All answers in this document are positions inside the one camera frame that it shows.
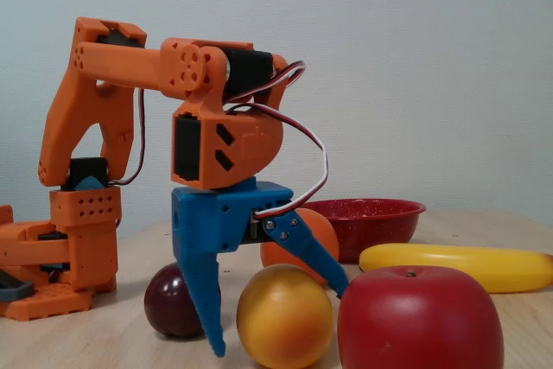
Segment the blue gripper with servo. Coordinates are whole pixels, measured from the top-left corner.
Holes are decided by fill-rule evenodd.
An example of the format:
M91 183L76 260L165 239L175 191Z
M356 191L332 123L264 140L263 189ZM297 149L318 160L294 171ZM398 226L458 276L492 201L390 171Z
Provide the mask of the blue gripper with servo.
M252 217L256 211L288 203L292 196L291 189L255 177L228 188L184 187L172 192L175 259L217 357L226 354L217 254L236 251L243 244L262 243L263 266L296 265L338 297L346 290L348 279L338 262L338 237L322 214L298 208L264 220L264 230L262 222Z

